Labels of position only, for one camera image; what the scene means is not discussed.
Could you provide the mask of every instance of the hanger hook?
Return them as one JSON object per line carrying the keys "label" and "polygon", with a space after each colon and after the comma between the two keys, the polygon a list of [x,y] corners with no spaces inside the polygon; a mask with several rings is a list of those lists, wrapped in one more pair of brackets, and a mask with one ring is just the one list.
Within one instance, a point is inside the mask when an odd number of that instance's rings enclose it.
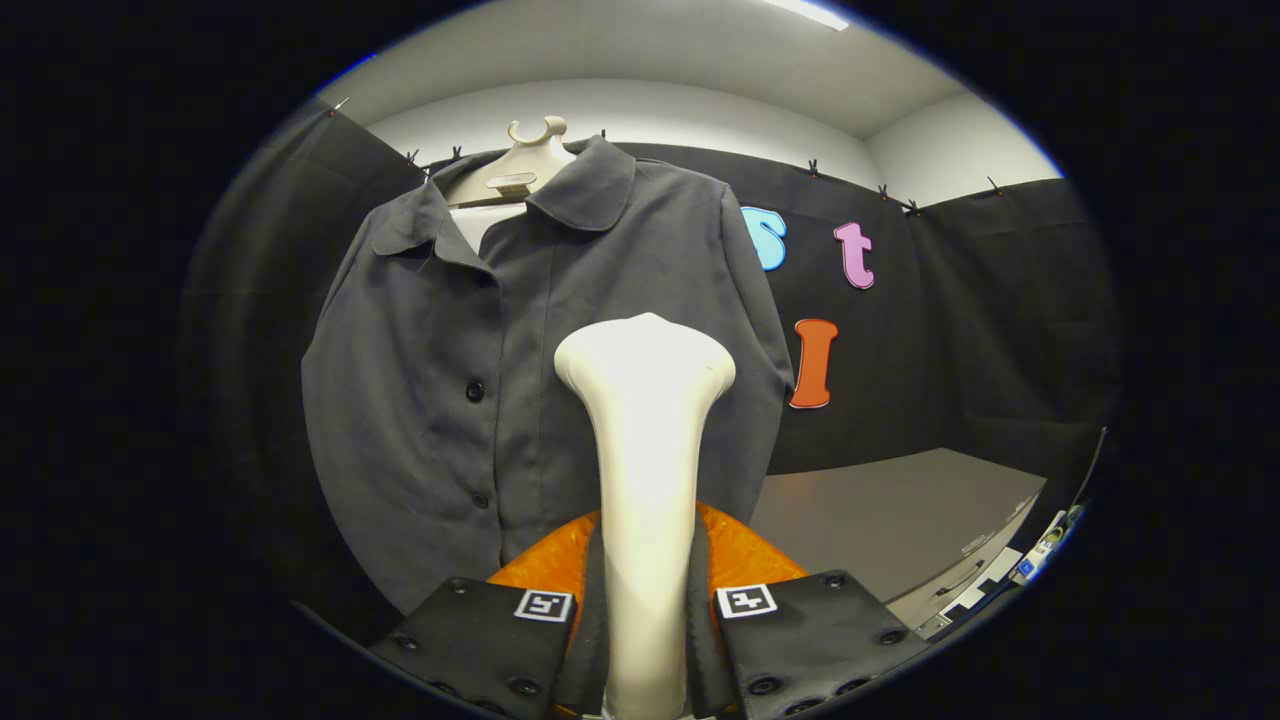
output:
{"label": "hanger hook", "polygon": [[511,124],[507,126],[507,136],[520,145],[538,145],[539,142],[547,141],[547,138],[553,135],[564,135],[564,131],[568,129],[568,123],[566,123],[564,118],[559,115],[547,115],[543,120],[547,123],[547,129],[536,140],[524,140],[516,135],[516,128],[520,127],[520,120],[511,120]]}

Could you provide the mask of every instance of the ceiling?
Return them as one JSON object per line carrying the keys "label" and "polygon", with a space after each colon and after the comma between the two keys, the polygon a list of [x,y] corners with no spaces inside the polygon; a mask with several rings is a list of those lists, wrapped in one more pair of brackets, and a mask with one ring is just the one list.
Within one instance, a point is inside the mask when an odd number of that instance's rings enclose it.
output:
{"label": "ceiling", "polygon": [[966,91],[864,26],[836,32],[760,0],[497,0],[379,51],[317,95],[349,97],[343,114],[371,126],[456,95],[572,78],[730,92],[860,140]]}

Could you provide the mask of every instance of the gray shirt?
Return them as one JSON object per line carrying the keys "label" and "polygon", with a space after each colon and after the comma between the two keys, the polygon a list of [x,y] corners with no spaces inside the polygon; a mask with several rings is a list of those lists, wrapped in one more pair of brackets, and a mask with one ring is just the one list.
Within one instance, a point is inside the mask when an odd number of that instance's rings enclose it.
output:
{"label": "gray shirt", "polygon": [[595,136],[476,254],[442,188],[502,154],[463,158],[369,214],[302,359],[329,509],[406,614],[448,577],[485,579],[599,510],[591,421],[552,364],[573,331],[657,313],[728,350],[737,374],[707,418],[698,500],[744,523],[795,387],[726,183]]}

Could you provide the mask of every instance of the clothes hanger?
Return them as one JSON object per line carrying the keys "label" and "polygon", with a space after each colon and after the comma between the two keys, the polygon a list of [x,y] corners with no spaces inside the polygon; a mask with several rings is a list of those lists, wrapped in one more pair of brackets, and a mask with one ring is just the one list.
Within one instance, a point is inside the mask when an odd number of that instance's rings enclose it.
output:
{"label": "clothes hanger", "polygon": [[502,158],[457,178],[444,193],[449,208],[522,202],[577,159],[564,150],[562,136],[568,128],[564,118],[547,115],[543,119],[547,129],[534,140],[516,135],[520,120],[512,120],[507,136],[515,145]]}

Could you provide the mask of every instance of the gray table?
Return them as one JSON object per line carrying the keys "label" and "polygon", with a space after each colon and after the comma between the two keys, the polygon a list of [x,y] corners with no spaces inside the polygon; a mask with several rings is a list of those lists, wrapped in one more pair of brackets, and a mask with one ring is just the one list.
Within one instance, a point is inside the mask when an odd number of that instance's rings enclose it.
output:
{"label": "gray table", "polygon": [[881,602],[996,537],[1044,478],[946,448],[769,475],[749,527],[810,573],[842,569]]}

